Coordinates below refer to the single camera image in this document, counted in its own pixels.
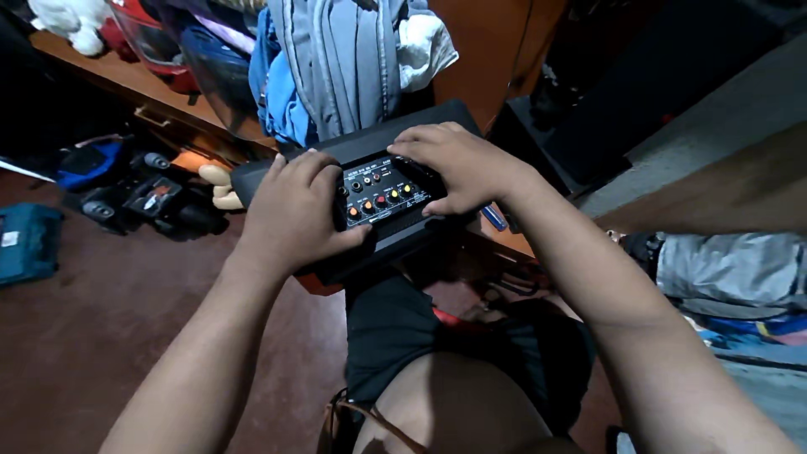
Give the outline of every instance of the gray wall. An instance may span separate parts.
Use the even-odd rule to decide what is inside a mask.
[[[770,51],[639,144],[627,155],[632,169],[577,205],[602,216],[803,120],[807,34]]]

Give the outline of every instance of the right hand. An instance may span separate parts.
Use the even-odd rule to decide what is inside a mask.
[[[525,181],[541,178],[529,164],[453,121],[409,128],[387,151],[442,176],[448,195],[427,204],[423,216],[460,214],[493,200],[505,201]]]

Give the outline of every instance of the red-brown floor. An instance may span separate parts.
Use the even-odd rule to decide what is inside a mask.
[[[0,206],[57,206],[54,185],[0,171]],[[92,453],[148,370],[212,285],[236,243],[242,216],[221,236],[176,243],[145,227],[102,232],[66,212],[61,269],[48,280],[0,290],[0,439],[14,453]],[[458,313],[474,302],[464,284],[429,292]],[[289,280],[261,345],[249,403],[232,453],[313,452],[324,403],[343,386],[344,297],[308,295]],[[572,431],[588,452],[604,452],[619,414],[595,368]]]

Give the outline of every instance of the orange object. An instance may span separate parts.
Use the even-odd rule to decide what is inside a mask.
[[[199,149],[182,148],[182,150],[179,152],[179,156],[177,156],[171,162],[171,164],[195,174],[199,172],[199,167],[207,164],[221,167],[226,171],[232,170],[232,166],[222,158],[219,158],[214,154],[205,153]]]
[[[322,282],[320,282],[320,278],[316,277],[314,273],[310,275],[296,275],[295,279],[312,295],[330,296],[342,290],[341,284],[323,285]]]

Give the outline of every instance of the forearm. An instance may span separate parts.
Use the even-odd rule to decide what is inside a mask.
[[[537,172],[512,194],[502,201],[564,299],[586,323],[646,325],[679,318],[641,268]]]
[[[641,268],[535,177],[504,202],[594,334],[640,452],[795,452]]]
[[[118,418],[101,452],[223,451],[285,278],[284,270],[263,273],[239,251],[231,255],[204,302]]]

